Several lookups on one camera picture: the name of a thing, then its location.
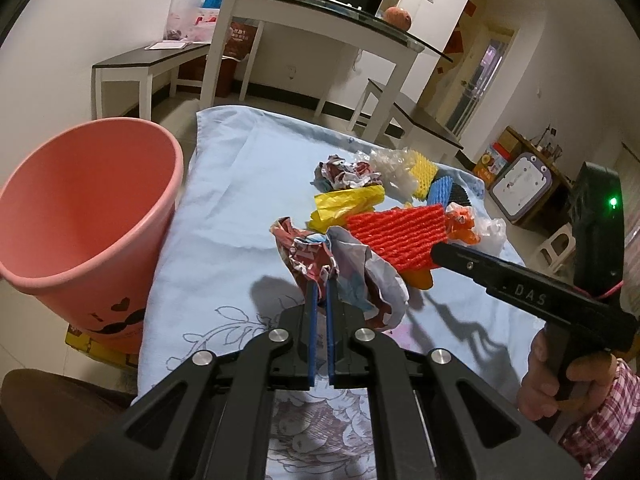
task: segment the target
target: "red trash bin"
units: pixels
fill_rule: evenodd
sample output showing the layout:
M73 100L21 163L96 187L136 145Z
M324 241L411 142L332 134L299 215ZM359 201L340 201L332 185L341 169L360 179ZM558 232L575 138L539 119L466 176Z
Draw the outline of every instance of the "red trash bin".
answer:
M103 345L137 353L181 181L180 145L158 124L67 130L0 191L0 275Z

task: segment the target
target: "light blue bedsheet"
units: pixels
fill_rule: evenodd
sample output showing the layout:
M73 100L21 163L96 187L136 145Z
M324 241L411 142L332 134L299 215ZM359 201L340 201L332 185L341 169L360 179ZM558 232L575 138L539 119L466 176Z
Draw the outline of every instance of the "light blue bedsheet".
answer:
M315 209L317 191L310 181L318 162L371 147L253 108L215 107L198 114L197 149L148 301L140 395L193 352L241 349L275 326L284 308L302 302L269 227L282 216L304 227ZM482 182L453 168L441 170L486 215ZM388 197L377 209L398 204ZM522 262L508 243L501 257ZM435 270L433 281L427 292L412 290L409 313L391 335L419 352L449 349L513 400L530 342L543 323L450 270ZM366 392L328 386L322 330L319 345L316 388L276 395L267 474L273 480L373 479Z

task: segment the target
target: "doorway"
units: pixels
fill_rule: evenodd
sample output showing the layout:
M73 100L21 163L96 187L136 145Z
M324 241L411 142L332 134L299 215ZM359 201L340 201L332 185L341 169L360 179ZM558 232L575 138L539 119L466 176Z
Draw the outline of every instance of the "doorway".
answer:
M513 36L511 29L483 23L468 54L449 80L441 81L446 86L427 104L428 112L457 138L486 94Z

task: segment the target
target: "floral pattern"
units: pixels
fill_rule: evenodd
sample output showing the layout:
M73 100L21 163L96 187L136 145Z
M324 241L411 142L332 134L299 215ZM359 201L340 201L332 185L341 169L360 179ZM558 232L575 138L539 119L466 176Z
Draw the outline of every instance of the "floral pattern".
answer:
M279 301L280 312L298 303L289 296L286 306ZM199 350L222 354L227 347L229 352L241 349L252 337L277 327L280 318L279 313L274 317L256 314L254 320L229 305L216 312L225 322L204 334L183 334L189 348L180 358L167 360L168 370ZM376 479L367 392L335 390L329 385L324 330L319 322L316 386L308 392L279 390L274 396L265 480Z

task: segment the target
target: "black handle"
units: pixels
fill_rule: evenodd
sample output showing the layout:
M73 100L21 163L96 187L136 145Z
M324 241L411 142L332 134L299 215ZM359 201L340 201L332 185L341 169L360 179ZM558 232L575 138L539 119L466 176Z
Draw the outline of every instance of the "black handle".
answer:
M556 400L567 400L571 398L571 394L576 387L576 383L566 378L566 369L569 364L578 357L601 351L602 347L552 323L548 323L545 326L545 336L548 355L546 365L560 383ZM556 412L553 416L543 417L536 424L541 430L549 434L558 423L560 414L561 412Z

